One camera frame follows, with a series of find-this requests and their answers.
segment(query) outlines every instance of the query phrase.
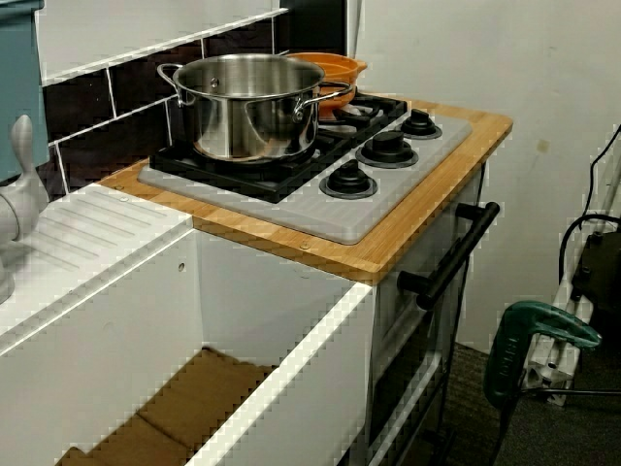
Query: brown cardboard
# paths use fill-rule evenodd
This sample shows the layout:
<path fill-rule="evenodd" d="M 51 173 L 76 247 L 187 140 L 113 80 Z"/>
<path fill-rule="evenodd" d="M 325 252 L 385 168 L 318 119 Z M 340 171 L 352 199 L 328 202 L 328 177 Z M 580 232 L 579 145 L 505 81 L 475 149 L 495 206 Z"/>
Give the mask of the brown cardboard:
<path fill-rule="evenodd" d="M 71 447 L 56 463 L 56 466 L 107 466 L 94 458 L 89 458 L 81 450 Z"/>
<path fill-rule="evenodd" d="M 87 457 L 68 459 L 82 462 L 58 466 L 184 465 L 272 370 L 203 349 Z"/>
<path fill-rule="evenodd" d="M 139 415 L 172 439 L 197 450 L 269 371 L 271 368 L 203 350 L 139 410 Z"/>
<path fill-rule="evenodd" d="M 186 447 L 139 416 L 130 418 L 88 456 L 110 466 L 181 466 L 189 459 Z"/>

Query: orange bowl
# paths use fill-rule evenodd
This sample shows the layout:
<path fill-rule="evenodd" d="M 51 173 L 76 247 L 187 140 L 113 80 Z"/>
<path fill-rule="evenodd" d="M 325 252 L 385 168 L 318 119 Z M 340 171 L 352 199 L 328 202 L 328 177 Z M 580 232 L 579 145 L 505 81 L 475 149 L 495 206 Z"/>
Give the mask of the orange bowl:
<path fill-rule="evenodd" d="M 358 75 L 367 69 L 367 63 L 362 60 L 355 60 L 347 56 L 337 55 L 335 53 L 322 53 L 318 51 L 290 53 L 287 56 L 291 58 L 299 58 L 311 63 L 319 65 L 326 76 L 323 78 L 325 82 L 350 83 L 356 84 Z M 338 90 L 335 87 L 321 87 L 320 95 L 326 95 Z M 324 100 L 319 103 L 319 118 L 333 118 L 332 112 L 336 109 L 344 107 L 353 99 L 356 89 L 346 95 L 330 100 Z"/>

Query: white grout line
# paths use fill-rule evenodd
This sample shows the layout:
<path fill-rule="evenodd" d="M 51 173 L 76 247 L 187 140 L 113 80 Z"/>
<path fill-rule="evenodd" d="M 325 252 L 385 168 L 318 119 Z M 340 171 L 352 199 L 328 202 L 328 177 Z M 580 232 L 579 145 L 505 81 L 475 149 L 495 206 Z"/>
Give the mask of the white grout line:
<path fill-rule="evenodd" d="M 107 124 L 110 124 L 113 121 L 119 121 L 119 120 L 121 120 L 121 119 L 123 119 L 125 117 L 129 117 L 130 115 L 134 115 L 137 112 L 141 112 L 143 110 L 150 109 L 151 107 L 155 107 L 156 105 L 159 105 L 162 102 L 166 102 L 167 100 L 170 100 L 170 99 L 175 98 L 175 97 L 177 97 L 177 95 L 171 95 L 169 97 L 164 97 L 163 99 L 159 99 L 158 101 L 150 103 L 150 104 L 145 105 L 143 107 L 140 107 L 139 109 L 132 110 L 131 112 L 127 112 L 126 114 L 119 115 L 116 118 L 112 118 L 112 119 L 108 119 L 106 121 L 102 121 L 101 123 L 94 124 L 93 126 L 91 126 L 89 128 L 85 128 L 82 131 L 78 131 L 76 133 L 70 134 L 69 136 L 65 136 L 64 138 L 57 139 L 56 141 L 54 141 L 53 143 L 50 143 L 49 145 L 51 146 L 51 145 L 54 145 L 54 144 L 64 143 L 65 141 L 69 141 L 70 139 L 73 139 L 76 136 L 80 136 L 80 135 L 82 135 L 84 133 L 88 133 L 88 132 L 92 131 L 93 129 L 101 128 L 102 126 L 106 126 Z"/>
<path fill-rule="evenodd" d="M 62 178 L 62 183 L 65 186 L 65 194 L 69 194 L 69 184 L 67 183 L 67 175 L 65 175 L 65 164 L 62 161 L 62 156 L 60 155 L 60 146 L 58 142 L 54 143 L 54 147 L 56 148 L 56 156 L 58 157 L 58 166 L 60 167 L 60 177 Z"/>
<path fill-rule="evenodd" d="M 164 102 L 164 110 L 166 111 L 166 127 L 168 128 L 168 145 L 173 144 L 173 134 L 171 133 L 171 116 L 168 112 L 168 101 Z"/>
<path fill-rule="evenodd" d="M 276 55 L 276 18 L 272 17 L 272 55 Z"/>
<path fill-rule="evenodd" d="M 113 105 L 113 117 L 116 118 L 116 103 L 114 102 L 113 80 L 110 77 L 110 68 L 106 68 L 106 76 L 108 77 L 108 91 L 110 93 L 110 103 Z"/>
<path fill-rule="evenodd" d="M 254 17 L 247 17 L 246 19 L 241 19 L 239 21 L 229 22 L 227 24 L 215 27 L 213 29 L 207 29 L 205 31 L 197 32 L 195 34 L 190 34 L 187 36 L 179 37 L 179 38 L 173 39 L 172 41 L 167 41 L 161 44 L 156 44 L 154 46 L 149 46 L 149 47 L 145 47 L 139 50 L 130 51 L 130 52 L 127 52 L 121 55 L 113 56 L 105 60 L 88 63 L 86 65 L 79 66 L 79 67 L 76 67 L 76 68 L 73 68 L 67 71 L 62 71 L 60 73 L 56 73 L 51 76 L 45 76 L 43 78 L 43 86 L 63 83 L 67 80 L 70 80 L 80 75 L 93 73 L 95 71 L 103 70 L 104 68 L 109 68 L 119 63 L 124 63 L 126 61 L 131 61 L 137 58 L 142 58 L 143 56 L 151 55 L 152 53 L 156 53 L 159 51 L 172 49 L 176 46 L 181 46 L 183 44 L 186 44 L 188 42 L 193 42 L 198 39 L 203 39 L 206 37 L 215 36 L 217 34 L 222 34 L 223 32 L 231 31 L 233 29 L 237 29 L 238 27 L 248 26 L 249 24 L 260 21 L 262 19 L 277 17 L 288 11 L 289 10 L 286 8 L 279 8 L 277 10 L 272 10 L 268 13 L 263 13 L 261 15 L 256 15 Z"/>

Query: wooden countertop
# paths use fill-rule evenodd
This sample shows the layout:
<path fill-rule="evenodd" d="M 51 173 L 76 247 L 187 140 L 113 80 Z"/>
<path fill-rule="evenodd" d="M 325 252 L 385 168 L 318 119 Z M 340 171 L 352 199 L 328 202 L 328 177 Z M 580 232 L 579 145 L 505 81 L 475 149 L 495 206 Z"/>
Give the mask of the wooden countertop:
<path fill-rule="evenodd" d="M 459 192 L 510 132 L 507 116 L 407 100 L 410 108 L 467 119 L 473 133 L 413 189 L 363 240 L 352 246 L 316 238 L 139 183 L 146 160 L 99 182 L 107 187 L 193 215 L 196 229 L 310 265 L 357 282 L 375 284 L 426 228 L 429 220 Z"/>

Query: gray faucet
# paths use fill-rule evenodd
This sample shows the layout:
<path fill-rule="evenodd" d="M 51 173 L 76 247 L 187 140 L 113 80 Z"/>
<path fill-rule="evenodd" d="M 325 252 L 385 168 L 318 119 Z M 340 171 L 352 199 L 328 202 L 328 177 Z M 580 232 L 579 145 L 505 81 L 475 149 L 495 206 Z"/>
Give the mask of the gray faucet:
<path fill-rule="evenodd" d="M 11 129 L 11 145 L 21 166 L 21 176 L 0 188 L 0 245 L 26 237 L 48 205 L 46 191 L 32 160 L 32 121 L 28 115 L 17 119 Z M 0 258 L 0 304 L 15 290 L 13 276 Z"/>

